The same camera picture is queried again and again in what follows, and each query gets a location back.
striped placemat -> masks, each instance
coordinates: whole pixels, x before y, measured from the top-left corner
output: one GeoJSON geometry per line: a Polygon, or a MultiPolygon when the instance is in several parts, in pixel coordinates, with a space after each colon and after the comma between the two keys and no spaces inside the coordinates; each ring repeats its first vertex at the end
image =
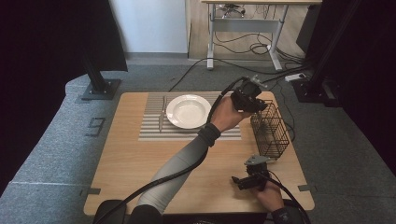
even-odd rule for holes
{"type": "MultiPolygon", "coordinates": [[[[169,104],[176,97],[183,94],[195,94],[204,97],[213,105],[219,92],[150,92],[140,127],[139,141],[183,141],[192,140],[202,127],[182,129],[172,124],[166,117],[163,118],[163,131],[158,129],[159,116],[163,110],[163,96],[166,95],[169,104]]],[[[221,134],[218,140],[241,140],[239,126],[221,134]]]]}

black wire basket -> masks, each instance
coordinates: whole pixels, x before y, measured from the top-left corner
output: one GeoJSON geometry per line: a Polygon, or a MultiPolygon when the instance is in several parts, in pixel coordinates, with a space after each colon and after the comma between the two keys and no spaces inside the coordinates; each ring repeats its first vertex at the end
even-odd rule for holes
{"type": "Polygon", "coordinates": [[[264,101],[267,107],[250,117],[260,155],[279,159],[290,141],[278,108],[273,101],[264,101]]]}

tripod base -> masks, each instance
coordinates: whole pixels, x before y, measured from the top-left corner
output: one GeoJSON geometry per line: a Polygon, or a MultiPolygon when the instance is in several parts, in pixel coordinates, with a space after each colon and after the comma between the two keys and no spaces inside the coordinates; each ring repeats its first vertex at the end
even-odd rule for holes
{"type": "Polygon", "coordinates": [[[327,107],[340,107],[338,85],[332,80],[324,80],[319,92],[309,92],[307,80],[295,80],[291,85],[301,103],[323,103],[327,107]]]}
{"type": "Polygon", "coordinates": [[[118,86],[120,85],[120,79],[105,79],[105,83],[106,86],[103,91],[96,91],[90,83],[84,94],[80,97],[80,100],[112,100],[118,86]]]}

gray floor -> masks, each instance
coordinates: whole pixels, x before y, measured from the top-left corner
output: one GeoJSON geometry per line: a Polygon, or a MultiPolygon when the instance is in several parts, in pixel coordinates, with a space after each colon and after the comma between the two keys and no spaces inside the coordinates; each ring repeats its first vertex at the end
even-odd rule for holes
{"type": "MultiPolygon", "coordinates": [[[[127,91],[168,91],[195,61],[132,58],[129,72],[103,72],[121,84],[111,101],[80,104],[87,76],[70,81],[47,131],[0,198],[0,223],[92,223],[83,206],[120,96],[127,91]],[[104,118],[98,136],[92,118],[104,118]]],[[[269,63],[240,63],[261,71],[269,63]]],[[[175,91],[222,91],[255,73],[216,62],[198,63],[175,91]]],[[[273,76],[260,75],[261,80],[273,76]]],[[[271,88],[275,82],[268,84],[271,88]]],[[[272,89],[287,123],[294,123],[296,149],[311,188],[312,223],[396,223],[396,179],[342,108],[301,104],[283,79],[272,89]]]]}

black curtain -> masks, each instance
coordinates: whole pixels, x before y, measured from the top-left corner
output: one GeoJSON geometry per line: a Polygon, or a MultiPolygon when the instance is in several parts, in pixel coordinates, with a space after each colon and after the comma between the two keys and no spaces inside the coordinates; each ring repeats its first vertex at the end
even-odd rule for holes
{"type": "Polygon", "coordinates": [[[314,76],[316,80],[324,77],[335,80],[339,85],[338,100],[341,106],[394,174],[395,8],[394,1],[325,0],[307,53],[313,65],[318,65],[323,60],[323,52],[329,47],[326,44],[335,38],[333,31],[345,25],[337,44],[327,52],[328,58],[322,61],[320,72],[314,76]],[[345,16],[350,17],[347,24],[335,22],[345,16]]]}
{"type": "Polygon", "coordinates": [[[0,194],[59,109],[65,84],[87,74],[82,48],[98,70],[127,71],[107,0],[8,2],[0,9],[0,194]]]}

